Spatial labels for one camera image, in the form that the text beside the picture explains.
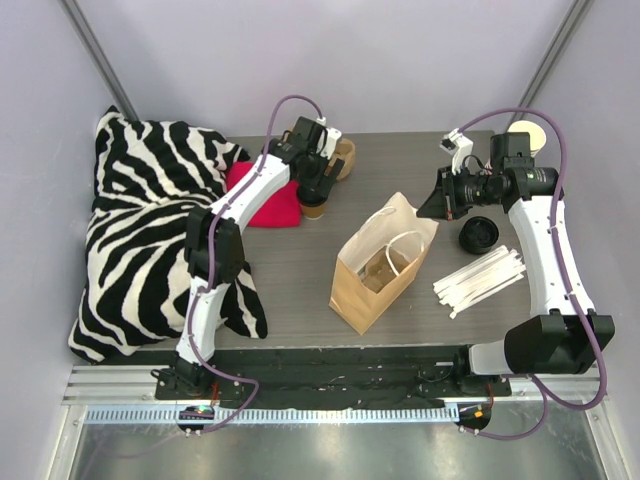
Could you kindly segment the black cup lid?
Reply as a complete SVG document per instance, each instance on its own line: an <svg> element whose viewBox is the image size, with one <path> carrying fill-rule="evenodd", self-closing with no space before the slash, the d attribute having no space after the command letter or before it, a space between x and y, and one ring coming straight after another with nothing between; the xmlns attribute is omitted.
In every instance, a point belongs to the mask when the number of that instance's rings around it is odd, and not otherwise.
<svg viewBox="0 0 640 480"><path fill-rule="evenodd" d="M302 185L298 186L296 196L299 203L306 207L317 207L326 202L326 198L324 196Z"/></svg>

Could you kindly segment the brown paper coffee cup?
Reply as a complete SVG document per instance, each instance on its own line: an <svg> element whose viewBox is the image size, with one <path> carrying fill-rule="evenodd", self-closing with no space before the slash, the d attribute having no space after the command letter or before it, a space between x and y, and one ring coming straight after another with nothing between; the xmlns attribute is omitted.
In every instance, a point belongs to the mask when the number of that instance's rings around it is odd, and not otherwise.
<svg viewBox="0 0 640 480"><path fill-rule="evenodd" d="M313 203L300 203L302 215L309 220L317 220L324 215L326 210L326 201Z"/></svg>

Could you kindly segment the brown paper bag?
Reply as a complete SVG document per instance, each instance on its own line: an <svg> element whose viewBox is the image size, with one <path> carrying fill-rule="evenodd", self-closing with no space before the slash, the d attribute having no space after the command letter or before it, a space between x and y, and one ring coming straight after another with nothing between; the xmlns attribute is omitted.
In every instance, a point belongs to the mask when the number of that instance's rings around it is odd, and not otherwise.
<svg viewBox="0 0 640 480"><path fill-rule="evenodd" d="M364 334L414 281L437 234L438 223L418 218L400 192L373 213L337 255L329 306L356 332ZM359 272L380 249L394 249L406 267L379 293L366 288Z"/></svg>

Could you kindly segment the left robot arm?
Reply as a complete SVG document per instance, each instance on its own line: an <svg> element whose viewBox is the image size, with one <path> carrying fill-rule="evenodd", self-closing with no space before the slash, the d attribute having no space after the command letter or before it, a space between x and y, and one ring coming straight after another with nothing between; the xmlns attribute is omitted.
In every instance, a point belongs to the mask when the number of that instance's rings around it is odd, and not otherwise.
<svg viewBox="0 0 640 480"><path fill-rule="evenodd" d="M205 397L219 376L209 365L228 289L245 265L242 234L274 193L296 181L325 201L344 167L330 163L343 134L324 118L301 117L291 132L264 145L248 174L207 208L187 218L185 259L191 276L184 330L169 366L154 370L156 392L193 399Z"/></svg>

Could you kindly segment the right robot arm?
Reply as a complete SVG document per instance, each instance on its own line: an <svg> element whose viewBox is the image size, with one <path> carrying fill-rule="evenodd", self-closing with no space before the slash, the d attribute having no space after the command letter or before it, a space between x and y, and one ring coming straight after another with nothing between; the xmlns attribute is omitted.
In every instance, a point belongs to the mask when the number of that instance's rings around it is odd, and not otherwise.
<svg viewBox="0 0 640 480"><path fill-rule="evenodd" d="M501 206L520 243L531 298L528 320L500 341L469 347L468 360L451 371L455 389L472 395L488 375L579 375L598 365L614 321L597 313L579 277L558 171L536 166L525 132L492 137L487 173L470 172L473 143L461 132L445 135L441 147L452 162L438 170L418 217L452 221L474 206Z"/></svg>

